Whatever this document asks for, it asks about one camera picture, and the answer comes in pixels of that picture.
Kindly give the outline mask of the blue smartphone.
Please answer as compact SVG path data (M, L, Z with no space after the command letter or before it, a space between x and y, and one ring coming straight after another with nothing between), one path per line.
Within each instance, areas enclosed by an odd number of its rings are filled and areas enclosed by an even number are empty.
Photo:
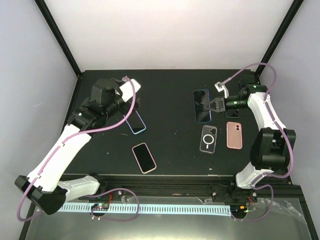
M209 123L212 120L211 112L208 110L209 101L208 89L199 89L193 92L195 120L197 123Z

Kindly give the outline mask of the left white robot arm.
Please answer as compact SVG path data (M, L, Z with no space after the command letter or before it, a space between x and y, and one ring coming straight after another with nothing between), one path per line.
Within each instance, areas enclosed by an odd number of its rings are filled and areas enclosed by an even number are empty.
M97 174L62 181L61 176L77 153L95 133L114 129L125 122L137 103L141 85L123 77L101 78L93 84L91 94L69 117L59 139L27 176L20 175L14 184L22 191L21 202L29 199L47 215L56 213L66 202L85 196L103 199L108 192L105 181ZM124 119L111 126L106 121L116 113Z

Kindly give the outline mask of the black smartphone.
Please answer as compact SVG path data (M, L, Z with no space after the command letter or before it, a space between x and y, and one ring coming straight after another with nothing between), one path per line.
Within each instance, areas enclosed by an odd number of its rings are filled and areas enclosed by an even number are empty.
M225 112L225 116L230 119L237 119L239 118L239 111L236 109L228 110Z

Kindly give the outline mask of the pink phone case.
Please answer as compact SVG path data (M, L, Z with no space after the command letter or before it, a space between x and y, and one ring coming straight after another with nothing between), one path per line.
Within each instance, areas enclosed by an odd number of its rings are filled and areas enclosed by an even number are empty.
M242 125L239 122L227 122L226 146L229 149L240 150L243 147Z

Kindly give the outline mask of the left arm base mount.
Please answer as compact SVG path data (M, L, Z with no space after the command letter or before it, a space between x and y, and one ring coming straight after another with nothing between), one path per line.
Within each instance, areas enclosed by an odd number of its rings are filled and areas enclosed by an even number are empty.
M102 197L102 196L105 196L105 195L108 195L108 194L111 194L113 192L118 192L118 191L124 191L123 188L113 188L113 189L110 189L110 190L107 190L105 192L102 192L102 193L95 193L95 194L91 194L91 195L83 195L83 196L78 196L76 199L83 199L83 198L99 198L99 197Z

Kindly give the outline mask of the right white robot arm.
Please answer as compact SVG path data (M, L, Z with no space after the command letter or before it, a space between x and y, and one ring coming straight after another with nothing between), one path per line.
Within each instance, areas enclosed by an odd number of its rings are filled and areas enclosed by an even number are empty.
M222 113L248 108L259 130L250 149L250 162L235 175L236 184L227 189L228 198L238 202L246 195L245 189L253 189L264 177L285 179L291 175L297 135L278 118L265 85L247 84L234 96L229 95L223 83L214 86L224 96L212 99L206 109Z

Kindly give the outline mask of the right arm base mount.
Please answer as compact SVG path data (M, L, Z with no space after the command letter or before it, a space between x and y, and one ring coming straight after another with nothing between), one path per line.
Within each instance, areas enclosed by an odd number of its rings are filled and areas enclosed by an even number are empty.
M224 203L248 203L252 200L257 202L257 197L253 195L252 189L243 189L235 185L216 184L211 187L213 201Z

